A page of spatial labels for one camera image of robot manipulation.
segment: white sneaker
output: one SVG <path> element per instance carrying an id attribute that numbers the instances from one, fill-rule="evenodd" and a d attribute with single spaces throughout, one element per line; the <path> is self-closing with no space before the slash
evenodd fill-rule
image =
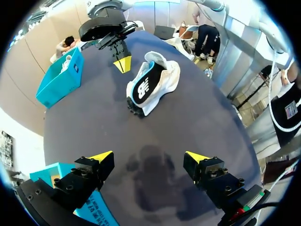
<path id="1" fill-rule="evenodd" d="M 207 57 L 207 63 L 210 64 L 210 65 L 213 64 L 213 57 L 212 56 Z"/>
<path id="2" fill-rule="evenodd" d="M 206 60 L 206 55 L 204 53 L 201 53 L 199 57 L 202 58 L 203 60 Z"/>
<path id="3" fill-rule="evenodd" d="M 180 67 L 157 52 L 148 52 L 144 58 L 147 62 L 142 63 L 136 78 L 127 85 L 127 97 L 147 116 L 164 94 L 177 88 Z"/>

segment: dark blue tablecloth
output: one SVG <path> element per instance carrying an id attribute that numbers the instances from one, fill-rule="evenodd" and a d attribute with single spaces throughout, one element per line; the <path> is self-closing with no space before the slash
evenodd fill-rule
<path id="1" fill-rule="evenodd" d="M 216 225 L 223 212 L 197 190 L 183 168 L 185 151 L 218 156 L 229 172 L 260 182 L 254 149 L 227 98 L 192 61 L 145 31 L 126 39 L 132 69 L 121 74 L 106 48 L 82 52 L 81 87 L 45 117 L 46 164 L 112 150 L 115 169 L 101 193 L 121 226 Z M 148 51 L 179 63 L 175 92 L 144 119 L 127 108 L 126 86 Z"/>

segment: person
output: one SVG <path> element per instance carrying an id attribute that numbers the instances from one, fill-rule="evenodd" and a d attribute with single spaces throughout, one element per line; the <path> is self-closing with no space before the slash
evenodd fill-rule
<path id="1" fill-rule="evenodd" d="M 284 128 L 291 128 L 301 121 L 301 73 L 296 62 L 281 73 L 283 86 L 277 97 L 271 101 L 271 107 L 278 124 Z M 246 130 L 258 159 L 272 155 L 294 137 L 301 135 L 300 128 L 292 132 L 283 132 L 274 125 L 269 107 Z"/>
<path id="2" fill-rule="evenodd" d="M 74 39 L 73 36 L 67 37 L 56 46 L 56 58 L 60 58 L 64 52 L 67 52 L 79 42 L 78 39 Z"/>
<path id="3" fill-rule="evenodd" d="M 203 5 L 195 7 L 192 17 L 197 25 L 200 25 L 198 28 L 198 39 L 195 47 L 195 55 L 197 58 L 202 58 L 206 60 L 211 65 L 213 63 L 213 56 L 219 51 L 220 48 L 220 36 L 217 31 L 214 23 L 209 20 L 201 11 Z"/>

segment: bolt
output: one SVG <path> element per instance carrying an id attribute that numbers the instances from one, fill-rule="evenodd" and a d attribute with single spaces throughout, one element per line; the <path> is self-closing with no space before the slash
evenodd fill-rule
<path id="1" fill-rule="evenodd" d="M 225 192 L 230 192 L 231 191 L 231 187 L 230 186 L 226 186 L 225 187 Z"/>
<path id="2" fill-rule="evenodd" d="M 243 185 L 245 185 L 245 180 L 241 178 L 238 180 L 238 186 L 242 187 Z"/>
<path id="3" fill-rule="evenodd" d="M 211 178 L 216 178 L 216 176 L 217 176 L 217 173 L 216 173 L 216 172 L 212 172 L 212 173 L 210 174 L 210 177 L 211 177 Z"/>
<path id="4" fill-rule="evenodd" d="M 67 187 L 66 187 L 66 190 L 68 190 L 68 191 L 73 190 L 73 186 L 72 186 L 72 185 L 67 186 Z"/>
<path id="5" fill-rule="evenodd" d="M 28 195 L 28 196 L 27 196 L 27 200 L 29 200 L 29 201 L 30 201 L 30 200 L 33 200 L 33 196 L 32 196 L 32 195 Z"/>

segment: man in white shirt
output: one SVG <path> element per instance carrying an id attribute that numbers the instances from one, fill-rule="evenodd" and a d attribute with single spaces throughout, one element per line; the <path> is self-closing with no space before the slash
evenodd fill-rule
<path id="1" fill-rule="evenodd" d="M 289 91 L 291 92 L 292 90 L 294 91 L 294 93 L 292 93 L 292 96 L 300 96 L 301 75 L 298 75 L 299 69 L 297 63 L 293 62 L 291 64 L 291 66 L 287 70 L 287 76 L 286 76 L 286 71 L 282 70 L 281 73 L 282 73 L 281 81 L 283 86 L 277 95 L 279 101 L 280 102 L 284 101 L 281 99 L 281 97 L 283 97 Z M 298 101 L 296 101 L 297 111 L 300 111 L 300 107 L 298 108 L 298 102 L 300 102 L 300 98 L 298 99 Z M 297 113 L 296 115 L 293 115 L 293 117 L 300 117 L 298 116 L 298 114 L 301 114 L 301 112 Z M 273 153 L 275 153 L 276 151 L 278 151 L 281 147 L 283 147 L 284 144 L 283 142 L 282 145 L 280 144 L 279 138 L 282 138 L 286 134 L 289 134 L 289 133 L 284 133 L 279 137 L 279 133 L 276 132 L 276 128 L 274 126 L 272 117 L 270 115 L 269 107 L 267 107 L 263 111 L 263 113 L 248 128 L 246 128 L 246 130 L 249 137 L 251 138 L 258 159 L 266 158 L 272 155 Z M 293 137 L 300 137 L 301 139 L 300 135 L 301 135 L 301 129 L 298 128 L 297 130 L 294 131 L 294 134 L 290 138 L 286 139 L 286 143 L 288 143 L 289 142 L 288 140 L 291 140 Z"/>
<path id="2" fill-rule="evenodd" d="M 207 54 L 207 62 L 211 65 L 213 62 L 213 54 L 219 51 L 220 40 L 219 33 L 214 25 L 214 23 L 209 20 L 201 9 L 204 7 L 203 5 L 199 5 L 199 7 L 194 8 L 194 12 L 192 17 L 196 24 L 200 25 L 198 28 L 198 40 L 195 48 L 195 55 L 197 58 L 206 59 Z M 205 43 L 204 48 L 202 49 L 203 43 L 207 37 L 207 41 Z"/>
<path id="3" fill-rule="evenodd" d="M 80 41 L 77 39 L 74 39 L 73 36 L 67 37 L 65 40 L 61 41 L 57 46 L 56 46 L 56 58 L 60 58 L 64 52 L 67 52 L 71 48 L 75 47 L 76 43 Z"/>

